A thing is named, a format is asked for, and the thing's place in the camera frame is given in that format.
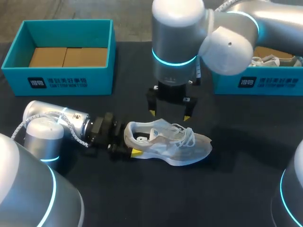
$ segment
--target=cardboard insert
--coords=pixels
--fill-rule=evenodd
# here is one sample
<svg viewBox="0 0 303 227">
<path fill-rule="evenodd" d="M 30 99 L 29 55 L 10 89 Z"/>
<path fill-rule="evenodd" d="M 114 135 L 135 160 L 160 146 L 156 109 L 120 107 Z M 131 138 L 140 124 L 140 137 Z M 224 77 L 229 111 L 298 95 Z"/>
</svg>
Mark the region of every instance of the cardboard insert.
<svg viewBox="0 0 303 227">
<path fill-rule="evenodd" d="M 36 48 L 30 67 L 106 67 L 107 48 Z"/>
</svg>

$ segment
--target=cable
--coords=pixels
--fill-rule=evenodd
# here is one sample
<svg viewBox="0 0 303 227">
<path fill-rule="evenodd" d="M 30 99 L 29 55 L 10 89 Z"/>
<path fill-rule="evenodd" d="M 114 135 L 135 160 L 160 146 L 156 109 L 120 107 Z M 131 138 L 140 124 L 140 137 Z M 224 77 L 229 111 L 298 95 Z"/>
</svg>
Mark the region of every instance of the cable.
<svg viewBox="0 0 303 227">
<path fill-rule="evenodd" d="M 220 5 L 215 11 L 216 12 L 224 12 L 227 10 L 231 5 L 243 0 L 226 0 L 223 2 L 222 5 Z"/>
<path fill-rule="evenodd" d="M 22 127 L 24 127 L 24 125 L 27 125 L 28 123 L 30 123 L 32 120 L 36 119 L 36 118 L 40 118 L 40 117 L 47 117 L 49 119 L 51 119 L 52 121 L 56 122 L 54 120 L 54 118 L 51 115 L 57 115 L 60 116 L 62 118 L 62 120 L 64 120 L 67 123 L 67 126 L 71 132 L 72 137 L 81 145 L 85 146 L 85 147 L 89 147 L 88 143 L 84 142 L 83 140 L 81 140 L 75 133 L 73 127 L 72 127 L 72 123 L 68 120 L 67 116 L 61 112 L 46 112 L 46 113 L 40 113 L 40 114 L 36 114 L 33 115 L 29 118 L 27 118 L 25 121 L 23 121 L 14 131 L 13 135 L 11 136 L 11 139 L 14 140 L 16 135 L 18 134 L 18 132 L 22 129 Z"/>
</svg>

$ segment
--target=open box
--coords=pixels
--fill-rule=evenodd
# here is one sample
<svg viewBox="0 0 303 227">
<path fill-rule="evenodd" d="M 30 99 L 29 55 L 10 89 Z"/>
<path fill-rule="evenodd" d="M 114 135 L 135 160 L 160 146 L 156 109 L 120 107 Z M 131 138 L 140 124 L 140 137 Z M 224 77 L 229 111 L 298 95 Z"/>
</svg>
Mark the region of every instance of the open box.
<svg viewBox="0 0 303 227">
<path fill-rule="evenodd" d="M 106 66 L 30 68 L 36 47 L 107 48 Z M 112 20 L 29 20 L 1 69 L 16 96 L 110 95 L 115 54 Z"/>
<path fill-rule="evenodd" d="M 258 47 L 254 56 L 273 54 L 278 58 L 291 55 Z M 243 73 L 224 76 L 212 72 L 214 92 L 221 95 L 303 96 L 303 67 L 248 67 Z"/>
</svg>

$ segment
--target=black tabletop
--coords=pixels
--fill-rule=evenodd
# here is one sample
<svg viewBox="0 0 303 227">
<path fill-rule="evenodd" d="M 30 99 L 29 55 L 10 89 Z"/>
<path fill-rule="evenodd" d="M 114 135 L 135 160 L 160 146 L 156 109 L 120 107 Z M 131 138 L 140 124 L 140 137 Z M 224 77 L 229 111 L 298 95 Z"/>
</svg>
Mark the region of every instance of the black tabletop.
<svg viewBox="0 0 303 227">
<path fill-rule="evenodd" d="M 9 44 L 0 45 L 0 59 Z M 0 133 L 10 136 L 32 100 L 92 116 L 113 112 L 126 121 L 155 120 L 145 93 L 156 85 L 151 43 L 117 43 L 111 96 L 15 97 L 0 73 Z M 184 167 L 161 160 L 116 161 L 106 152 L 84 157 L 74 144 L 64 175 L 82 194 L 85 227 L 271 227 L 270 199 L 303 135 L 303 99 L 282 96 L 216 96 L 210 73 L 191 88 L 199 98 L 193 117 L 158 102 L 157 118 L 193 128 L 214 147 L 205 160 Z"/>
</svg>

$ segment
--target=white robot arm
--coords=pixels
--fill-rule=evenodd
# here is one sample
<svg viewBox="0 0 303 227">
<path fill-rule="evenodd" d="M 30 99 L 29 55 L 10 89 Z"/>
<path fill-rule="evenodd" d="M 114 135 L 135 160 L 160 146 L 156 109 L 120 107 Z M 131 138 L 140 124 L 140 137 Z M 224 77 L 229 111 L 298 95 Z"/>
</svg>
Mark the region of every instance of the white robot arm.
<svg viewBox="0 0 303 227">
<path fill-rule="evenodd" d="M 199 54 L 209 69 L 236 75 L 256 45 L 303 55 L 303 7 L 268 0 L 228 0 L 216 11 L 202 0 L 154 0 L 154 75 L 168 86 L 193 78 Z"/>
</svg>

